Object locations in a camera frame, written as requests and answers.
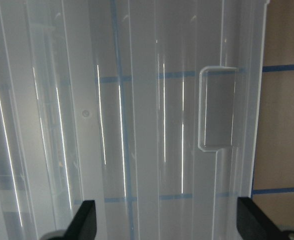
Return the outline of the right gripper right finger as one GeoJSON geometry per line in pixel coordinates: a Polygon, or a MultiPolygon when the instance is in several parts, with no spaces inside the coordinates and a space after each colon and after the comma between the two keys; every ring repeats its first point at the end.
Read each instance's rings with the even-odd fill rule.
{"type": "Polygon", "coordinates": [[[294,230],[280,230],[249,197],[237,198],[237,230],[244,240],[294,240],[294,230]]]}

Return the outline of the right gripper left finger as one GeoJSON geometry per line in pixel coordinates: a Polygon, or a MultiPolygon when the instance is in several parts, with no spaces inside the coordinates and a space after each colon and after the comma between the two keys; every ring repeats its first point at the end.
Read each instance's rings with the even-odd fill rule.
{"type": "Polygon", "coordinates": [[[46,233],[41,240],[94,240],[97,235],[95,200],[84,200],[66,230],[46,233]]]}

